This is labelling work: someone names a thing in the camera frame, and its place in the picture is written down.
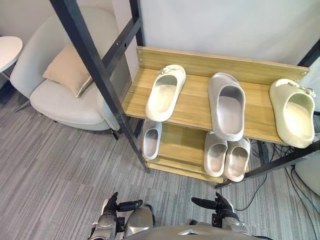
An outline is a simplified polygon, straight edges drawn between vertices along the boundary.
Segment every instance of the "black metal frame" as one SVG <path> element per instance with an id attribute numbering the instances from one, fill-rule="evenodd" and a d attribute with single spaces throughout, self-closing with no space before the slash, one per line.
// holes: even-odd
<path id="1" fill-rule="evenodd" d="M 138 6 L 137 1 L 131 0 L 130 2 Z M 50 2 L 144 170 L 149 173 L 150 169 L 145 164 L 138 140 L 110 81 L 114 69 L 135 35 L 137 35 L 139 43 L 143 44 L 138 7 L 131 8 L 134 13 L 132 19 L 101 60 L 76 0 L 50 0 Z"/>
<path id="2" fill-rule="evenodd" d="M 117 67 L 119 60 L 123 57 L 133 38 L 136 37 L 136 41 L 139 46 L 144 45 L 142 20 L 139 13 L 139 0 L 130 0 L 132 19 L 125 26 L 102 60 L 99 57 L 98 51 L 91 38 L 76 0 L 50 0 L 50 2 L 74 47 L 78 51 L 82 61 L 92 76 L 96 86 L 108 104 L 115 119 L 119 123 L 121 130 L 129 140 L 131 147 L 144 167 L 144 170 L 149 173 L 150 169 L 145 164 L 137 141 L 137 137 L 142 129 L 144 120 L 139 119 L 135 130 L 132 130 L 129 120 L 122 108 L 121 102 L 119 101 L 116 91 L 110 81 L 113 71 Z M 299 65 L 309 67 L 316 59 L 316 56 L 319 56 L 319 41 L 301 60 Z M 117 139 L 118 133 L 114 130 L 112 130 L 112 133 Z M 244 176 L 244 180 L 293 165 L 304 160 L 306 156 L 319 153 L 320 141 L 311 144 L 305 149 L 296 150 L 295 152 L 275 161 L 269 160 L 268 149 L 265 142 L 258 142 L 258 149 L 260 158 L 263 160 L 263 164 L 261 167 L 247 172 Z M 235 182 L 226 181 L 224 183 L 217 184 L 215 188 L 219 189 L 234 183 Z"/>

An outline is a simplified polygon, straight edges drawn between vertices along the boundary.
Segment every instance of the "cream slipper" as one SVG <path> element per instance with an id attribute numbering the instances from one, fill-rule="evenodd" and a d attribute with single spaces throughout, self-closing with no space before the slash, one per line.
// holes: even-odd
<path id="1" fill-rule="evenodd" d="M 315 94 L 312 89 L 289 79 L 280 79 L 271 85 L 269 94 L 279 137 L 296 148 L 309 146 L 315 137 Z"/>
<path id="2" fill-rule="evenodd" d="M 231 181 L 240 182 L 244 178 L 250 156 L 250 146 L 248 138 L 228 142 L 223 174 Z"/>
<path id="3" fill-rule="evenodd" d="M 171 117 L 185 81 L 186 72 L 180 65 L 169 65 L 158 72 L 145 106 L 150 120 L 163 122 Z"/>
<path id="4" fill-rule="evenodd" d="M 227 141 L 219 138 L 213 131 L 209 131 L 206 134 L 204 143 L 204 170 L 207 174 L 213 177 L 222 175 L 227 148 Z"/>

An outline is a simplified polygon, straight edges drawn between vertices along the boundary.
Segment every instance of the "armchair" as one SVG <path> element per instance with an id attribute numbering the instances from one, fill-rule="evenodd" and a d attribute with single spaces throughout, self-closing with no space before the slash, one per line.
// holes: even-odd
<path id="1" fill-rule="evenodd" d="M 91 7 L 82 7 L 81 13 L 103 57 L 119 34 L 115 17 L 103 9 Z M 54 121 L 84 130 L 119 130 L 117 120 L 94 82 L 80 97 L 75 97 L 61 84 L 42 77 L 68 43 L 70 39 L 58 17 L 49 17 L 22 51 L 10 77 L 12 85 L 38 112 Z"/>

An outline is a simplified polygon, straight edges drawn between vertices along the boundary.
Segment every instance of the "gray carpet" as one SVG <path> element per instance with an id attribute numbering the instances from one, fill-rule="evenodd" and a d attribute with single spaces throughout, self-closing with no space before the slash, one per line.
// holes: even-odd
<path id="1" fill-rule="evenodd" d="M 153 169 L 146 174 L 123 134 L 116 141 L 107 131 L 54 123 L 31 106 L 13 113 L 23 101 L 10 88 L 0 99 L 0 240 L 84 240 L 104 199 L 116 191 L 119 201 L 151 204 L 157 226 L 211 221 L 212 211 L 195 206 L 191 197 L 213 199 L 213 183 Z M 251 156 L 251 167 L 259 162 Z M 263 179 L 223 188 L 222 194 L 243 208 Z M 319 210 L 320 199 L 299 186 Z M 303 202 L 320 238 L 319 216 Z M 238 215 L 253 235 L 316 239 L 284 169 L 268 174 Z"/>

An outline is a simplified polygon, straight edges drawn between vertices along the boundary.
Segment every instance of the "striped carpet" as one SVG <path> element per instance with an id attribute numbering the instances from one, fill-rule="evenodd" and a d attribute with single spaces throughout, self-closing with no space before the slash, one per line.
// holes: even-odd
<path id="1" fill-rule="evenodd" d="M 120 202 L 151 204 L 157 226 L 210 223 L 213 212 L 195 206 L 191 197 L 213 199 L 213 183 L 153 169 L 146 174 L 123 134 L 116 141 L 108 131 L 54 123 L 31 106 L 13 113 L 25 99 L 11 87 L 0 96 L 0 240 L 84 240 L 104 199 L 116 191 Z M 250 166 L 258 164 L 252 155 Z M 222 194 L 244 208 L 263 179 L 223 188 Z M 299 186 L 319 210 L 320 199 Z M 319 216 L 302 200 L 320 238 Z M 316 239 L 284 169 L 268 174 L 251 206 L 238 215 L 252 235 Z"/>

